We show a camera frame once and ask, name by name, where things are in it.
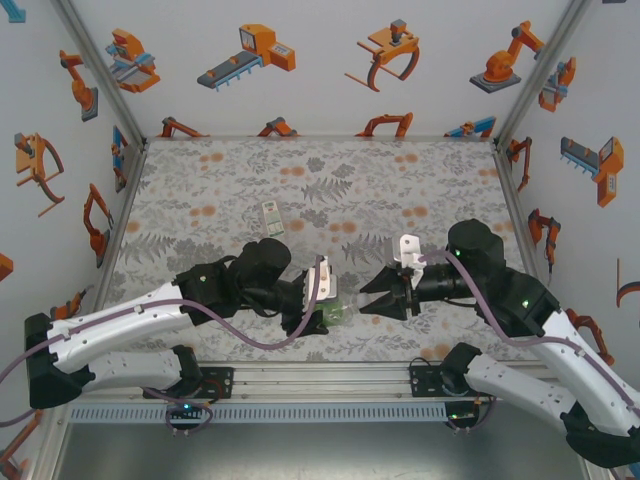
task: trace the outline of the white bracket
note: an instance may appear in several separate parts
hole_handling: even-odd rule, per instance
[[[311,303],[311,294],[313,293],[313,286],[315,284],[315,267],[311,267],[307,270],[307,279],[305,282],[305,308]],[[334,300],[338,296],[338,279],[335,275],[331,274],[331,268],[329,267],[328,257],[324,257],[324,260],[320,262],[320,284],[318,285],[318,296],[316,297],[316,303],[329,302]]]
[[[411,268],[411,286],[418,287],[422,278],[422,270],[426,266],[426,262],[421,262],[422,251],[420,249],[420,237],[417,235],[409,235],[405,233],[400,237],[394,237],[392,240],[392,251],[388,252],[387,259],[390,263],[399,263],[402,268]]]

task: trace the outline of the black mounting bracket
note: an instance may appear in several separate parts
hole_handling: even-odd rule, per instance
[[[202,382],[192,398],[225,399],[233,392],[231,367],[201,367]]]
[[[411,385],[411,396],[413,398],[425,397],[447,397],[473,399],[478,396],[478,392],[471,388],[464,391],[453,392],[447,389],[440,375],[441,369],[438,365],[413,365],[409,367],[409,378]]]

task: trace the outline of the floral patterned tablecloth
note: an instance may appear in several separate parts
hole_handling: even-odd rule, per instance
[[[489,143],[240,139],[153,141],[126,226],[107,305],[140,296],[196,263],[238,254],[264,236],[260,202],[276,200],[293,260],[285,278],[329,255],[349,298],[383,266],[384,241],[421,236],[443,247],[457,221],[478,218],[502,235],[507,263],[522,269]],[[262,342],[284,338],[279,319],[241,312],[233,324]],[[133,350],[183,343],[201,360],[406,361],[443,358],[459,341],[500,360],[530,359],[473,310],[442,302],[406,322],[355,315],[327,336],[275,352],[235,339],[215,322],[167,332]]]

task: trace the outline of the orange robotic arm illustration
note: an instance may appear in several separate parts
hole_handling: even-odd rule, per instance
[[[516,140],[511,140],[511,144],[507,149],[507,159],[509,164],[513,167],[514,163],[517,163],[520,159],[520,152],[524,150],[524,172],[522,173],[522,180],[518,185],[518,192],[521,192],[524,187],[529,183],[529,161],[531,159],[531,137],[525,138],[522,142],[518,143]]]
[[[487,93],[497,92],[519,83],[521,78],[513,73],[512,67],[518,60],[522,46],[526,45],[533,50],[536,59],[544,47],[544,42],[531,33],[530,27],[531,22],[526,21],[514,28],[511,31],[513,40],[509,49],[494,53],[487,61],[486,71],[471,77],[469,81]]]
[[[221,64],[207,70],[198,77],[198,83],[207,88],[220,90],[230,85],[231,80],[240,79],[244,72],[251,74],[254,67],[275,65],[287,72],[296,68],[296,52],[276,40],[276,32],[265,25],[251,23],[240,27],[242,50]]]
[[[624,285],[620,285],[620,259],[616,261],[616,306],[620,308],[620,302],[622,298],[633,292],[640,292],[640,282],[629,282]]]
[[[38,217],[41,217],[64,200],[64,197],[55,195],[47,184],[47,182],[64,172],[62,160],[60,160],[58,152],[56,152],[56,149],[53,148],[53,145],[51,145],[49,140],[42,138],[37,133],[29,135],[28,137],[25,137],[21,133],[16,133],[14,143],[17,148],[16,173],[22,173],[29,170],[29,176],[20,180],[16,185],[21,187],[28,181],[33,180],[42,189],[47,198],[53,202],[38,214]],[[44,167],[45,150],[49,151],[53,157],[53,161],[56,163],[56,167],[58,168],[58,171],[50,176],[47,176]]]
[[[77,315],[80,312],[80,308],[82,307],[82,299],[92,288],[93,285],[89,285],[81,292],[76,293],[71,300],[69,300],[61,307],[51,307],[51,311],[49,312],[51,320],[66,320],[67,318],[71,318],[74,315]]]
[[[607,344],[604,341],[602,330],[598,326],[598,323],[593,318],[587,315],[578,315],[571,308],[566,309],[565,312],[567,313],[567,316],[569,317],[569,321],[571,321],[573,328],[578,330],[581,327],[586,327],[591,330],[593,339],[596,341],[596,345],[598,346],[598,356],[604,361],[604,363],[612,366],[616,362],[616,359],[609,355]]]
[[[131,93],[144,92],[160,81],[155,57],[144,51],[140,40],[120,28],[113,32],[113,42],[105,49],[113,58],[109,67],[118,86]]]
[[[175,130],[182,132],[190,137],[208,137],[209,135],[203,135],[197,132],[193,128],[187,127],[184,123],[178,122],[173,117],[166,117],[162,120],[162,133],[158,137],[171,138]]]
[[[569,85],[576,74],[576,57],[571,57],[568,62],[558,63],[557,70],[549,76],[542,91],[538,95],[540,107],[555,112],[557,106],[569,93]]]
[[[20,480],[26,467],[26,461],[21,465],[14,465],[11,457],[18,451],[22,444],[29,438],[29,435],[40,425],[42,410],[36,410],[31,421],[18,433],[9,446],[0,453],[0,473],[8,480]]]
[[[0,253],[0,282],[13,273],[13,260]]]
[[[67,55],[64,50],[60,50],[60,65],[66,68],[73,78],[71,91],[73,98],[80,104],[82,121],[86,122],[96,118],[98,116],[98,89],[96,87],[88,88],[76,70],[78,65],[84,65],[80,55]]]
[[[547,239],[545,241],[544,256],[549,265],[549,276],[553,271],[553,265],[556,263],[556,240],[562,226],[553,217],[543,217],[540,215],[540,209],[536,208],[529,214],[529,232],[533,238],[533,244],[538,245],[542,239],[542,229],[547,229]]]
[[[91,208],[93,207],[94,201],[98,204],[102,213],[107,217],[109,230],[106,230],[104,233],[101,233],[100,230],[95,228],[91,223]],[[89,184],[89,196],[84,204],[83,221],[87,232],[89,232],[89,244],[91,245],[91,249],[96,252],[96,267],[100,268],[104,261],[104,254],[107,251],[107,245],[109,244],[109,237],[111,236],[110,229],[113,228],[113,217],[111,216],[111,212],[107,208],[106,203],[104,203],[102,195],[100,195],[100,192],[93,183]]]
[[[356,134],[356,137],[373,137],[373,131],[378,125],[383,123],[397,123],[398,128],[395,136],[402,138],[407,134],[407,130],[409,130],[412,121],[413,113],[411,112],[406,115],[381,115],[380,117],[375,117],[369,120],[369,123],[364,127],[364,130]]]
[[[364,48],[373,56],[367,81],[360,80],[350,73],[345,73],[347,77],[365,87],[369,87],[374,92],[380,91],[375,84],[378,70],[384,70],[399,80],[404,81],[409,78],[409,75],[411,75],[416,68],[420,58],[420,47],[418,46],[420,39],[407,30],[407,24],[403,20],[392,22],[389,28],[383,28],[382,30],[372,33],[368,38],[380,48],[371,48],[362,42],[358,42],[358,46]],[[411,59],[402,73],[396,73],[385,67],[391,60],[403,54],[410,54]]]
[[[292,129],[284,118],[278,117],[268,122],[267,125],[258,134],[259,137],[268,137],[271,133],[276,132],[281,137],[297,137],[298,132]]]

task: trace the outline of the cable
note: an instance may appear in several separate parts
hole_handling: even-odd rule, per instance
[[[474,308],[476,305],[474,303],[462,303],[456,302],[454,300],[443,300],[444,303],[448,303],[449,305],[453,305],[454,307],[462,307],[462,308]]]
[[[212,320],[215,320],[216,322],[218,322],[220,325],[222,325],[224,328],[229,330],[233,335],[238,337],[243,342],[245,342],[245,343],[247,343],[247,344],[249,344],[249,345],[251,345],[251,346],[253,346],[255,348],[260,348],[262,350],[278,350],[280,348],[286,347],[287,345],[291,344],[296,338],[298,338],[300,336],[300,334],[304,331],[304,329],[307,327],[307,324],[309,323],[309,321],[311,320],[311,316],[313,315],[313,311],[316,308],[316,300],[318,298],[318,289],[320,288],[320,263],[322,262],[322,260],[323,260],[322,256],[320,256],[320,255],[316,256],[315,276],[314,276],[313,288],[311,290],[311,301],[309,302],[309,307],[307,308],[307,311],[305,312],[304,316],[302,317],[302,320],[300,321],[300,325],[298,325],[298,328],[296,328],[294,330],[294,332],[289,337],[287,337],[286,339],[282,340],[281,342],[277,342],[277,343],[273,343],[273,344],[265,344],[265,343],[257,342],[255,340],[247,337],[244,333],[240,332],[238,329],[233,327],[230,323],[225,321],[222,317],[220,317],[213,310],[210,310],[207,307],[205,307],[204,305],[200,305],[198,302],[194,302],[193,300],[185,300],[185,299],[182,299],[182,298],[169,299],[169,300],[158,300],[158,301],[155,301],[155,302],[148,302],[148,303],[143,303],[143,304],[140,304],[140,305],[136,305],[136,307],[154,308],[154,307],[160,307],[160,306],[164,306],[164,305],[184,305],[184,306],[192,307],[192,308],[195,308],[196,310],[199,310],[199,311],[203,312],[204,314],[209,316]],[[105,315],[103,317],[96,318],[95,320],[93,320],[91,322],[83,323],[82,325],[78,325],[77,327],[70,328],[69,331],[68,331],[68,334],[69,335],[74,335],[76,333],[82,332],[83,330],[86,330],[87,328],[95,327],[97,325],[101,325],[101,324],[103,324],[105,322],[108,322],[109,320],[113,320],[115,318],[120,318],[120,317],[122,317],[124,315],[128,315],[130,313],[135,312],[135,308],[136,307],[125,308],[123,310],[119,310],[117,312],[110,313],[110,314]],[[54,337],[51,337],[51,338],[45,340],[44,342],[41,342],[41,343],[31,347],[29,350],[27,350],[23,354],[19,355],[2,372],[0,372],[0,384],[2,384],[2,382],[4,382],[4,380],[7,378],[7,376],[9,376],[9,374],[13,370],[15,370],[15,368],[18,365],[20,365],[22,362],[24,362],[27,358],[29,358],[30,356],[34,355],[35,353],[38,353],[40,350],[43,350],[44,348],[46,348],[46,347],[48,347],[50,345],[53,345],[54,343],[57,343],[57,342],[59,342],[61,340],[64,340],[64,338],[65,338],[65,336],[63,334],[56,335]],[[7,420],[5,422],[0,422],[0,428],[5,428],[5,427],[10,427],[12,425],[15,425],[16,423],[19,423],[22,420],[24,420],[24,419],[30,417],[31,415],[33,415],[34,412],[35,412],[34,409],[30,409],[30,410],[26,411],[25,413],[23,413],[22,415],[17,416],[14,419]]]
[[[543,343],[559,343],[573,349],[575,352],[583,352],[583,348],[577,343],[560,337],[544,337],[526,341],[512,340],[504,333],[504,331],[500,327],[500,324],[496,320],[496,317],[493,315],[491,308],[489,308],[489,304],[482,296],[478,285],[476,285],[476,282],[473,280],[467,269],[464,268],[464,265],[462,265],[460,260],[458,260],[455,255],[446,250],[436,250],[434,252],[423,255],[422,257],[420,257],[419,261],[425,262],[427,260],[439,257],[446,258],[456,268],[456,270],[458,270],[458,272],[466,282],[467,287],[469,287],[469,290],[471,290],[471,293],[473,293],[473,296],[476,298],[476,301],[478,302],[478,305],[480,306],[480,309],[482,310],[485,318],[489,322],[489,325],[491,325],[491,327],[495,330],[496,335],[498,335],[498,337],[507,345],[523,348],[532,347],[534,345],[540,345]],[[633,411],[636,416],[640,418],[640,408],[635,406],[635,402],[633,401],[633,399],[629,396],[629,394],[627,394],[627,392],[624,391],[624,389],[620,385],[618,385],[613,377],[609,375],[609,372],[607,372],[606,369],[602,367],[595,358],[593,358],[586,352],[584,353],[583,358],[609,383],[609,385],[611,385],[611,387],[618,393],[618,395],[620,395],[620,398],[622,398],[622,400],[627,404],[627,408]]]

